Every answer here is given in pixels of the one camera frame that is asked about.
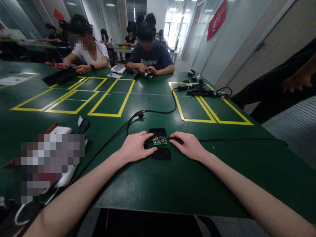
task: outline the white t-shirt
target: white t-shirt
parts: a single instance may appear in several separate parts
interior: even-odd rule
[[[105,56],[105,58],[109,60],[109,54],[108,54],[108,50],[106,49],[106,46],[100,42],[96,42],[95,44],[96,44],[96,54],[97,54],[96,60],[93,60],[91,58],[89,51],[87,49],[84,49],[85,47],[81,42],[76,43],[75,48],[73,49],[72,53],[77,55],[78,57],[82,56],[87,62],[87,64],[95,64],[95,63],[101,62],[103,56]]]

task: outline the printed text on t-shirt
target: printed text on t-shirt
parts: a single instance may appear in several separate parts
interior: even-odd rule
[[[141,64],[144,64],[144,65],[155,65],[156,63],[157,63],[157,60],[145,61],[144,59],[141,59]]]

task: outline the circuit board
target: circuit board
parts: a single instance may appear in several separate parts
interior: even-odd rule
[[[167,138],[166,137],[154,137],[152,139],[154,145],[165,145],[167,144]]]

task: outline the workstation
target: workstation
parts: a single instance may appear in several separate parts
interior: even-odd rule
[[[6,133],[1,138],[1,165],[10,162],[14,151],[19,150],[20,142],[31,141],[34,134],[43,133],[54,123],[69,127],[76,133],[81,116],[90,121],[90,128],[85,133],[88,139],[86,157],[80,160],[73,177],[132,114],[145,109],[171,110],[174,107],[171,89],[184,85],[183,80],[191,78],[187,73],[175,72],[153,79],[144,76],[134,79],[132,74],[124,73],[122,78],[114,79],[106,77],[111,71],[104,68],[84,77],[74,76],[64,85],[47,86],[41,79],[55,73],[53,67],[18,62],[2,62],[1,65],[21,73],[35,73],[33,78],[23,83],[0,88],[0,96],[4,98],[1,124]],[[211,83],[202,79],[215,90]],[[186,91],[176,90],[175,96],[177,109],[174,112],[147,113],[143,119],[131,123],[129,134],[164,128],[167,136],[182,131],[193,133],[198,139],[274,138],[229,100],[192,97]],[[118,150],[125,138],[123,129],[80,177]],[[219,140],[202,144],[308,221],[316,222],[315,199],[301,199],[316,190],[316,172],[282,142]],[[128,164],[101,190],[93,206],[251,218],[209,170],[186,158],[170,143],[163,146],[170,149],[170,160],[147,158]],[[4,195],[14,183],[14,169],[2,168],[1,180],[0,195]]]

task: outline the hand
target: hand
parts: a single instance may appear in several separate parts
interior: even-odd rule
[[[116,154],[122,159],[124,164],[137,161],[151,155],[158,148],[152,147],[145,150],[144,142],[153,135],[153,133],[147,134],[146,131],[128,135],[121,149],[119,149]]]
[[[312,83],[310,82],[310,76],[309,77],[298,77],[296,75],[293,75],[283,81],[281,83],[282,86],[282,92],[290,92],[293,93],[294,90],[302,91],[303,86],[305,87],[312,87]]]
[[[184,142],[183,145],[181,145],[175,140],[169,140],[171,144],[173,144],[176,148],[179,149],[179,151],[181,151],[181,153],[183,153],[190,159],[197,160],[203,163],[208,157],[213,155],[205,150],[204,147],[202,147],[201,143],[193,134],[175,132],[171,134],[171,137],[180,138]]]
[[[58,64],[55,64],[55,65],[57,65],[57,68],[58,68],[59,70],[64,70],[64,69],[67,69],[67,68],[70,67],[69,65],[67,65],[67,64],[65,64],[65,63],[58,63]]]
[[[154,75],[158,75],[158,71],[153,66],[148,66],[147,70],[150,70],[150,72],[153,72]]]
[[[148,67],[145,64],[138,64],[137,66],[141,73],[145,73],[148,69]]]
[[[85,73],[91,71],[90,65],[79,65],[79,66],[75,66],[73,68],[76,69],[76,72],[79,74],[85,74]]]

